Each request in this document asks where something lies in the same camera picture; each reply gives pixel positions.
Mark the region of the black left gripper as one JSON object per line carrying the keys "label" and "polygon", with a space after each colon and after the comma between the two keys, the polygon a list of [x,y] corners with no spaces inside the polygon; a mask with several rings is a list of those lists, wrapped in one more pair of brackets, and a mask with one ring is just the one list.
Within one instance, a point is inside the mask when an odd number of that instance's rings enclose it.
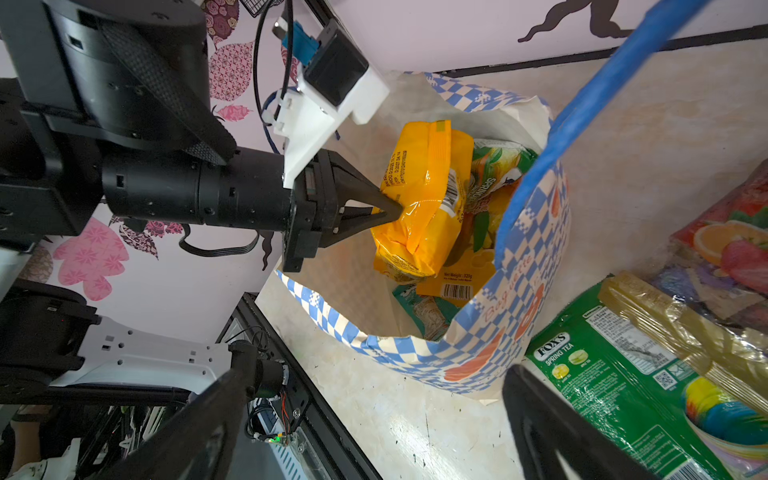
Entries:
{"label": "black left gripper", "polygon": [[281,266],[289,273],[300,272],[319,249],[398,220],[403,211],[339,153],[326,149],[296,177],[290,201]]}

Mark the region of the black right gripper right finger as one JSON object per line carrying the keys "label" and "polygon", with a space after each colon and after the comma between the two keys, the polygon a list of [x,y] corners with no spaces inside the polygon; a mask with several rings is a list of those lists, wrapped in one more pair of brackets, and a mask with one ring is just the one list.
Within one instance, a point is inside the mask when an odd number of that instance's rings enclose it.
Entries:
{"label": "black right gripper right finger", "polygon": [[654,479],[521,365],[504,377],[502,398],[526,479]]}

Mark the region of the yellow snack bag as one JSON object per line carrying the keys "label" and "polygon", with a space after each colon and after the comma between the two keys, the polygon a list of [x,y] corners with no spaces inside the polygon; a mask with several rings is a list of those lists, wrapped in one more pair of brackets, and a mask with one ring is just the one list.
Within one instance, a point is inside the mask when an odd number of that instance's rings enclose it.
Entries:
{"label": "yellow snack bag", "polygon": [[462,229],[473,148],[449,120],[403,127],[380,187],[402,212],[371,229],[377,272],[400,284],[439,273]]}

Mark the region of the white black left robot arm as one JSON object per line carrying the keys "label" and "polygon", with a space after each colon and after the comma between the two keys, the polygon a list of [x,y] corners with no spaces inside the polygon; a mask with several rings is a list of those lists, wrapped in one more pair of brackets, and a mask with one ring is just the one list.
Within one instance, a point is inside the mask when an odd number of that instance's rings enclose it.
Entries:
{"label": "white black left robot arm", "polygon": [[401,206],[326,141],[368,122],[389,93],[345,29],[326,19],[296,89],[277,99],[282,153],[239,146],[210,107],[208,43],[191,1],[5,1],[1,38],[1,400],[163,405],[232,382],[273,399],[288,368],[244,342],[199,344],[100,316],[20,274],[51,235],[92,233],[106,204],[150,220],[284,238],[282,267],[396,220]]}

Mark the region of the red gold fruit candy bag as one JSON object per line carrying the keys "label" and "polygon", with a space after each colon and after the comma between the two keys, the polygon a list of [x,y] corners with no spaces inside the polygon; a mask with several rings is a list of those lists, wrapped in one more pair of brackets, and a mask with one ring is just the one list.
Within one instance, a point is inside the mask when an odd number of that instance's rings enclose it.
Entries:
{"label": "red gold fruit candy bag", "polygon": [[670,236],[651,285],[705,318],[767,333],[767,163]]}

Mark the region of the colourful spring tea candy bag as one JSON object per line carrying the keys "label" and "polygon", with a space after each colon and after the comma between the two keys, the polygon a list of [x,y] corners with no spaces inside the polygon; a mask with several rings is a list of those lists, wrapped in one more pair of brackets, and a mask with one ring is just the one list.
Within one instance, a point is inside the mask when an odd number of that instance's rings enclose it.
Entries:
{"label": "colourful spring tea candy bag", "polygon": [[416,285],[419,295],[462,306],[491,279],[502,217],[537,158],[533,149],[518,142],[474,141],[462,229],[440,272]]}

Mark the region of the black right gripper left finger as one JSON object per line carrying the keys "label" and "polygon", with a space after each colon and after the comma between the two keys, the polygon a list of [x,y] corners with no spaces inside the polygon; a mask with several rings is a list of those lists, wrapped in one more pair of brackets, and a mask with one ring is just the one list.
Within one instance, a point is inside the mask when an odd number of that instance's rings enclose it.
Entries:
{"label": "black right gripper left finger", "polygon": [[229,345],[232,367],[99,479],[223,479],[229,471],[246,404],[256,392],[258,350]]}

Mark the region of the green Fox's candy bag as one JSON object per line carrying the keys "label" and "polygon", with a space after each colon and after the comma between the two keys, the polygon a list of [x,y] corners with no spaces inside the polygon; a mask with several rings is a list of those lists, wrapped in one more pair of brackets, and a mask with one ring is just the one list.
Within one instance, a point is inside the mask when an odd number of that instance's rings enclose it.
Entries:
{"label": "green Fox's candy bag", "polygon": [[764,479],[767,419],[621,318],[594,285],[529,344],[567,402],[661,479]]}

